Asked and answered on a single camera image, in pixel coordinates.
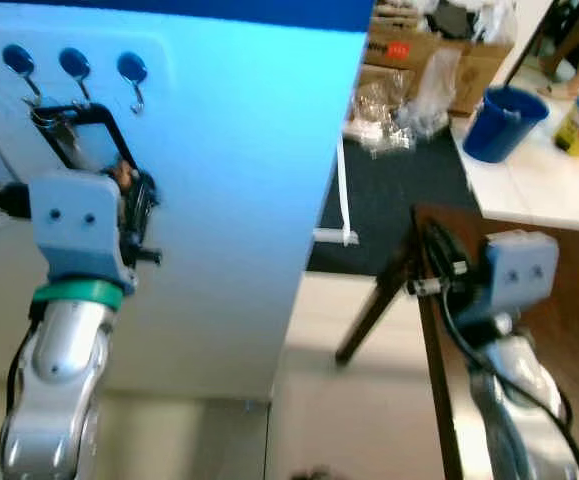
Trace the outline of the white tape line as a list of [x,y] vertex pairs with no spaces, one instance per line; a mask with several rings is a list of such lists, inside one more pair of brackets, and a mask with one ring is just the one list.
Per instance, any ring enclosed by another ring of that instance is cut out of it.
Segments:
[[335,154],[335,184],[338,187],[336,197],[338,197],[339,211],[341,215],[340,228],[313,229],[313,239],[315,242],[338,243],[343,246],[353,246],[359,244],[359,234],[352,229],[350,224],[350,202],[347,178],[347,157],[345,157],[345,138],[341,137],[336,145]]

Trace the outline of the white magnetic board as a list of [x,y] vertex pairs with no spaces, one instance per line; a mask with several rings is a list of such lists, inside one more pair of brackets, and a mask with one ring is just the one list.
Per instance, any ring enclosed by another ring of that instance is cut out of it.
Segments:
[[[32,55],[48,101],[83,99],[66,47],[135,161],[156,179],[137,292],[103,385],[201,398],[271,396],[295,293],[334,177],[373,0],[0,1],[0,148],[30,180],[60,168],[1,52]],[[117,72],[141,56],[144,111]]]

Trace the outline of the dark blue carpet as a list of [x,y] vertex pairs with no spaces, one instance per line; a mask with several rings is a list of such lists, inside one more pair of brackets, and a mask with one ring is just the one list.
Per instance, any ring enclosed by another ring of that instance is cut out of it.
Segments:
[[359,243],[318,242],[307,269],[315,273],[376,276],[411,228],[414,204],[478,212],[452,132],[444,129],[412,150],[373,156],[358,142],[343,143],[350,228]]

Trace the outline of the black frame holder with key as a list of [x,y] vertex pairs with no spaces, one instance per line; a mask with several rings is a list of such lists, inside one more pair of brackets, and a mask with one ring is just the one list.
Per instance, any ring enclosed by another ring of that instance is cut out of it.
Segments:
[[[75,170],[75,172],[93,172],[110,178],[105,170],[109,166],[114,166],[117,160],[124,159],[132,164],[135,169],[139,169],[132,151],[130,151],[128,142],[124,138],[123,132],[115,122],[114,115],[111,111],[97,102],[89,104],[69,104],[41,106],[30,110],[30,119],[37,131],[42,134],[48,146],[55,152],[57,159],[65,166],[66,169]],[[77,132],[75,128],[79,125],[102,125],[109,134],[110,140],[116,148],[116,155],[110,164],[97,166],[97,168],[88,168],[78,163],[79,148],[77,145]]]

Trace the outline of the cardboard box with red logo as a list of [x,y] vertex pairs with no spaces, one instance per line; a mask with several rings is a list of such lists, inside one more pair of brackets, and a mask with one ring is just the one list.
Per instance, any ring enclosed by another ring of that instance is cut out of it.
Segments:
[[363,61],[373,67],[407,70],[409,92],[420,87],[427,61],[440,49],[443,40],[430,32],[416,29],[368,28]]

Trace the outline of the blue bucket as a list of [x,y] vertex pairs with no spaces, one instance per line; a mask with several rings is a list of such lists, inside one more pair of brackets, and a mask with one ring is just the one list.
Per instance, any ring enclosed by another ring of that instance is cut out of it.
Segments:
[[548,105],[536,93],[512,86],[486,88],[463,151],[481,163],[503,163],[548,116]]

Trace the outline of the clear plastic bag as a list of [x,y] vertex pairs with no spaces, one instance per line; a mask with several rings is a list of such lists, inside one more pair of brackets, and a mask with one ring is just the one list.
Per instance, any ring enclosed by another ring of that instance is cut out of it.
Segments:
[[441,47],[422,70],[363,64],[343,134],[372,155],[411,151],[449,123],[461,51]]

